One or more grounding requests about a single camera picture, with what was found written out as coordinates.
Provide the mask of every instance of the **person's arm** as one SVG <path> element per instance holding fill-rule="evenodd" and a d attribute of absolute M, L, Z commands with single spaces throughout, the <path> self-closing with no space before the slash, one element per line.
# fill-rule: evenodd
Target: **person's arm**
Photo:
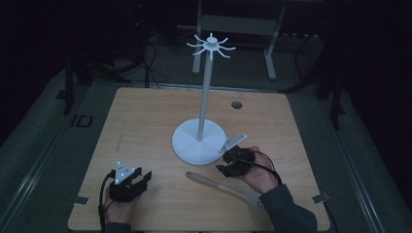
<path fill-rule="evenodd" d="M 131 202 L 116 202 L 109 197 L 109 187 L 106 188 L 105 208 L 106 233 L 130 233 L 133 209 L 139 197 Z"/>
<path fill-rule="evenodd" d="M 255 163 L 272 169 L 272 162 L 263 156 L 258 147 L 249 148 L 255 153 Z M 269 213 L 277 233 L 317 232 L 315 215 L 294 204 L 286 185 L 279 185 L 275 177 L 264 169 L 252 166 L 251 170 L 238 179 L 247 183 L 253 190 L 262 194 L 260 200 Z"/>

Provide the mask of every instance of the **sleeve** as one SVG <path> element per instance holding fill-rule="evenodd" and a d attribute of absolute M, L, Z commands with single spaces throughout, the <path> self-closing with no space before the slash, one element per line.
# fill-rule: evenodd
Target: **sleeve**
<path fill-rule="evenodd" d="M 288 187 L 284 184 L 260 196 L 264 208 L 269 213 L 276 233 L 318 232 L 315 215 L 294 204 Z"/>
<path fill-rule="evenodd" d="M 130 233 L 131 225 L 127 223 L 109 222 L 106 223 L 106 233 Z"/>

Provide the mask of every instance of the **white pole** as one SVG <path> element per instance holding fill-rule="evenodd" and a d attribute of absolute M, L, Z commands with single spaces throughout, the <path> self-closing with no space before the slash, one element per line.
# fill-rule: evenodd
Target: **white pole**
<path fill-rule="evenodd" d="M 203 90 L 202 90 L 202 104 L 200 107 L 199 127 L 197 130 L 197 142 L 203 140 L 203 129 L 206 119 L 206 109 L 209 95 L 210 80 L 212 77 L 213 60 L 210 55 L 210 51 L 206 51 L 205 72 L 203 78 Z"/>

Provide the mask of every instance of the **spatula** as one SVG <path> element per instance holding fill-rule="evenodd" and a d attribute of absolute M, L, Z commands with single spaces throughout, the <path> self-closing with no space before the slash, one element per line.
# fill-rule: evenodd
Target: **spatula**
<path fill-rule="evenodd" d="M 263 205 L 261 204 L 261 201 L 259 199 L 260 194 L 258 194 L 257 192 L 254 192 L 253 194 L 250 195 L 246 195 L 243 194 L 239 191 L 236 191 L 230 187 L 227 187 L 221 183 L 217 183 L 214 182 L 212 180 L 210 180 L 209 178 L 205 178 L 202 175 L 199 175 L 197 173 L 193 173 L 193 172 L 186 172 L 186 176 L 189 177 L 190 179 L 200 182 L 200 183 L 205 183 L 208 184 L 210 186 L 213 186 L 215 188 L 224 190 L 226 192 L 229 192 L 231 194 L 234 194 L 236 196 L 239 196 L 241 198 L 243 198 L 244 200 L 246 200 L 249 204 L 249 206 L 251 207 L 251 209 L 253 210 L 253 212 L 262 218 L 266 218 L 269 219 L 269 215 L 267 214 L 267 211 L 264 209 Z"/>

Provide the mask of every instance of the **table top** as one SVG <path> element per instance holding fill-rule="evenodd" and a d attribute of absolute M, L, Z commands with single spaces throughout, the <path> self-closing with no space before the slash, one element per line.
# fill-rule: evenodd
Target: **table top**
<path fill-rule="evenodd" d="M 233 101 L 241 102 L 243 107 L 232 108 Z M 142 167 L 144 174 L 153 172 L 148 190 L 134 209 L 134 230 L 273 230 L 271 222 L 257 217 L 243 199 L 186 177 L 191 171 L 240 192 L 253 192 L 245 183 L 226 178 L 216 169 L 215 165 L 223 164 L 221 159 L 208 165 L 192 165 L 174 152 L 174 131 L 186 120 L 199 118 L 200 104 L 200 90 L 120 88 L 79 192 L 79 196 L 90 199 L 89 203 L 74 206 L 69 228 L 100 229 L 100 186 L 121 161 L 130 167 Z M 239 146 L 258 146 L 266 153 L 294 202 L 315 214 L 319 230 L 329 229 L 324 205 L 312 200 L 320 192 L 285 95 L 210 91 L 206 118 L 218 124 L 226 137 L 247 134 Z"/>

